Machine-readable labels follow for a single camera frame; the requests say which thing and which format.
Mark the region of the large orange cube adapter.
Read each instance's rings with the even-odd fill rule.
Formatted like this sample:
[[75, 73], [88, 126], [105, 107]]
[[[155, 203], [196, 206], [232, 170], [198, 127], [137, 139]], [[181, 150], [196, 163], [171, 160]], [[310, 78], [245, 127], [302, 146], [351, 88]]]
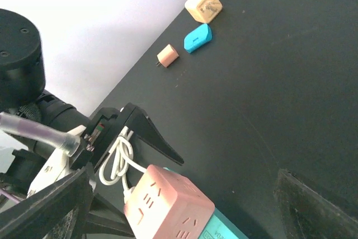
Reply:
[[187, 0], [185, 9], [195, 21], [209, 24], [221, 12], [223, 5], [220, 0]]

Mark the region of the small pink cube adapter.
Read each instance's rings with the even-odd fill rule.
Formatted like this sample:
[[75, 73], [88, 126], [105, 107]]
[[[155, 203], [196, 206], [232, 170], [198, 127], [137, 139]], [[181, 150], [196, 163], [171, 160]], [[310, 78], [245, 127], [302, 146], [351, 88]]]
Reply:
[[178, 52], [176, 49], [171, 45], [168, 44], [162, 51], [157, 54], [157, 66], [162, 65], [163, 67], [167, 68], [171, 65], [177, 58], [179, 57]]

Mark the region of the teal power strip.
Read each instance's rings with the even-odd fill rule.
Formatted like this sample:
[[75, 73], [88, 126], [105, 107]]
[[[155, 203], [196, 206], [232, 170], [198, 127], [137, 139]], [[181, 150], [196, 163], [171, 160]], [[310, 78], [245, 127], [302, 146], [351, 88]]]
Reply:
[[174, 187], [159, 238], [247, 238], [188, 178], [169, 170]]

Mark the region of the blue cube adapter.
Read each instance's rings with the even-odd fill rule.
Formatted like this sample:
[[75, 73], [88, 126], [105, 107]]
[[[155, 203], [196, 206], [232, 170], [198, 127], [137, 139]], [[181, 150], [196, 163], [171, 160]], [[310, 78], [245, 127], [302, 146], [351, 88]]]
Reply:
[[183, 47], [188, 53], [192, 53], [210, 42], [212, 38], [213, 35], [210, 26], [208, 24], [201, 24], [185, 36]]

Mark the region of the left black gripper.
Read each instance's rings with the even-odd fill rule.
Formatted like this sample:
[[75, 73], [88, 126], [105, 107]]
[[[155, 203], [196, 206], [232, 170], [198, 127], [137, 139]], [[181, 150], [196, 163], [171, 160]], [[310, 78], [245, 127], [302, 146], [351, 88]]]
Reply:
[[118, 116], [122, 125], [144, 143], [174, 163], [184, 164], [184, 159], [166, 142], [141, 107], [130, 102], [121, 112], [103, 107], [86, 126], [78, 150], [69, 158], [70, 169], [80, 170], [1, 213], [1, 238], [44, 238], [46, 235], [81, 238], [82, 233], [134, 236], [119, 209], [100, 194], [93, 198], [90, 176], [83, 168], [91, 163], [94, 171], [98, 171], [114, 140]]

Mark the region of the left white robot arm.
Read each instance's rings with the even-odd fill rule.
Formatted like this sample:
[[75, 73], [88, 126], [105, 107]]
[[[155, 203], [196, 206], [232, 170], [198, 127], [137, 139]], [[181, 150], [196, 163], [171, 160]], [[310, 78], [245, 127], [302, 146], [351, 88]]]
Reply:
[[95, 173], [128, 128], [173, 162], [182, 157], [140, 107], [101, 109], [92, 120], [45, 90], [41, 38], [18, 13], [1, 10], [1, 129], [27, 146], [1, 185], [22, 200], [1, 213], [2, 238], [133, 237], [124, 214], [96, 194]]

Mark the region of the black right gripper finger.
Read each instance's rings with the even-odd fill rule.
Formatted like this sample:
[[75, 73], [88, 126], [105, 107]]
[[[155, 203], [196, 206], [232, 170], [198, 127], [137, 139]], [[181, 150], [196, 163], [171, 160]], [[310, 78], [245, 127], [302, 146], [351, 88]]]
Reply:
[[279, 169], [274, 196], [287, 238], [357, 238], [357, 204]]

